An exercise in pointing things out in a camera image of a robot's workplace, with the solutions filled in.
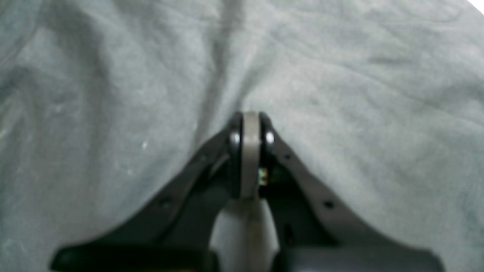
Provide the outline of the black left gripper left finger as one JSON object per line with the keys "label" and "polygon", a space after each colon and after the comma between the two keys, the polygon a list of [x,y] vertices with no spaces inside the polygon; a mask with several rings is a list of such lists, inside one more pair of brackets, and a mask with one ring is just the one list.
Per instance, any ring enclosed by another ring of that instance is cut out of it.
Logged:
{"label": "black left gripper left finger", "polygon": [[243,115],[206,141],[143,208],[98,238],[56,251],[56,272],[219,272],[210,248],[221,209],[240,196]]}

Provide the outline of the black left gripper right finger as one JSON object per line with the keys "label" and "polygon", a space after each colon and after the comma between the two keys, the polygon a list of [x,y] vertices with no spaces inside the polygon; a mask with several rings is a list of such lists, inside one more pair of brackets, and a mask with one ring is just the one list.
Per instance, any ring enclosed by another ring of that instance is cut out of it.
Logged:
{"label": "black left gripper right finger", "polygon": [[443,272],[428,249],[407,246],[356,215],[313,175],[273,127],[258,114],[259,189],[271,210],[279,252],[272,272]]}

